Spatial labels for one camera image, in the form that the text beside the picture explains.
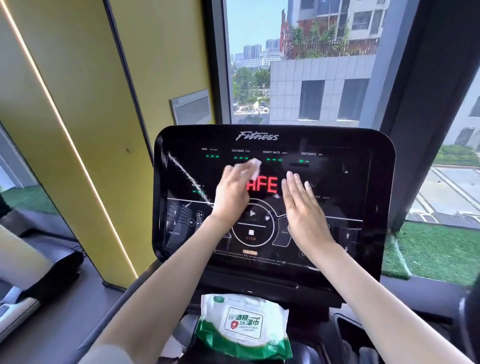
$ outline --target circular button outline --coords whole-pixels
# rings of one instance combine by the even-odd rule
[[[247,206],[249,206],[249,205],[259,206],[259,207],[261,207],[262,209],[264,209],[264,210],[270,215],[270,218],[272,219],[272,225],[273,225],[273,227],[272,227],[272,233],[271,233],[270,237],[269,237],[264,243],[262,243],[262,244],[260,244],[260,245],[250,245],[250,244],[244,243],[242,240],[239,239],[239,237],[238,237],[238,236],[236,235],[236,233],[235,233],[235,225],[236,225],[237,223],[235,223],[235,225],[232,226],[232,233],[233,233],[233,235],[237,238],[237,240],[238,240],[240,243],[242,243],[243,245],[249,246],[249,247],[251,247],[251,248],[257,248],[257,247],[259,247],[259,246],[262,246],[262,245],[267,244],[267,243],[270,241],[270,239],[272,239],[273,234],[274,234],[274,232],[275,232],[275,219],[273,218],[272,212],[271,212],[270,210],[268,210],[266,207],[264,207],[264,206],[262,206],[262,205],[260,205],[260,204],[255,204],[255,203],[253,203],[253,202],[250,202]]]

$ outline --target forearm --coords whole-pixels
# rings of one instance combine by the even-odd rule
[[[125,349],[136,364],[155,363],[200,276],[230,226],[208,217],[121,308],[96,342]]]
[[[388,364],[471,363],[338,244],[307,254],[351,307]]]

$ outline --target hand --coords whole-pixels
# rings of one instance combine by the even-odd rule
[[[248,205],[250,197],[247,182],[255,172],[256,166],[251,162],[226,166],[222,179],[216,187],[212,215],[225,221],[230,229],[240,218]]]
[[[308,181],[303,188],[300,176],[287,172],[287,179],[282,181],[282,192],[288,231],[305,255],[309,256],[315,248],[335,243]]]

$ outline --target person's left hand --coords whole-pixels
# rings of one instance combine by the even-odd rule
[[[228,228],[237,222],[248,205],[247,182],[255,168],[255,164],[248,161],[234,167],[226,166],[223,170],[222,179],[216,187],[212,216],[225,221]]]

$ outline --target led light strip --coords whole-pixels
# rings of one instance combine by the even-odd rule
[[[123,246],[123,244],[120,240],[120,236],[117,234],[117,231],[115,230],[115,227],[113,226],[112,220],[110,219],[110,216],[108,215],[107,209],[103,205],[102,199],[100,198],[100,195],[98,194],[98,191],[96,190],[95,185],[94,185],[92,179],[90,178],[90,175],[88,174],[87,168],[85,167],[85,164],[82,161],[82,158],[80,157],[80,154],[78,153],[78,150],[77,150],[75,144],[73,143],[72,137],[70,136],[67,128],[65,127],[65,124],[63,123],[63,119],[62,119],[62,117],[61,117],[61,115],[60,115],[60,113],[57,109],[57,106],[55,105],[55,102],[53,101],[53,98],[52,98],[50,92],[48,91],[47,85],[45,85],[45,82],[43,81],[43,78],[40,74],[40,71],[38,70],[38,68],[35,64],[35,61],[33,60],[32,55],[30,54],[30,51],[28,50],[27,45],[24,42],[22,34],[18,30],[18,27],[17,27],[17,24],[15,23],[15,20],[13,20],[12,14],[10,13],[10,10],[8,9],[7,4],[5,3],[4,0],[0,0],[0,5],[3,8],[3,12],[7,16],[8,22],[10,23],[10,27],[12,27],[12,30],[15,33],[18,42],[22,46],[22,49],[23,49],[25,55],[27,56],[28,61],[30,62],[30,66],[32,66],[32,69],[35,72],[35,75],[36,75],[38,81],[40,82],[40,84],[42,86],[42,89],[43,89],[43,92],[45,93],[45,96],[47,97],[50,105],[52,106],[52,109],[55,113],[55,116],[57,117],[57,120],[58,120],[65,136],[67,137],[67,139],[70,143],[70,146],[72,147],[72,150],[75,153],[75,156],[77,157],[80,165],[82,166],[82,170],[85,174],[85,177],[88,180],[88,183],[90,184],[90,188],[92,189],[98,203],[100,204],[100,206],[102,208],[102,211],[103,211],[105,217],[107,218],[108,224],[110,225],[110,228],[113,232],[113,235],[115,235],[115,238],[117,239],[117,243],[118,243],[123,255],[125,256],[125,259],[127,260],[128,264],[130,266],[130,269],[132,270],[133,275],[135,275],[135,277],[138,278],[138,274],[135,271],[135,268],[133,267],[133,264],[132,264],[130,258],[128,257],[127,252],[125,251],[125,247]]]

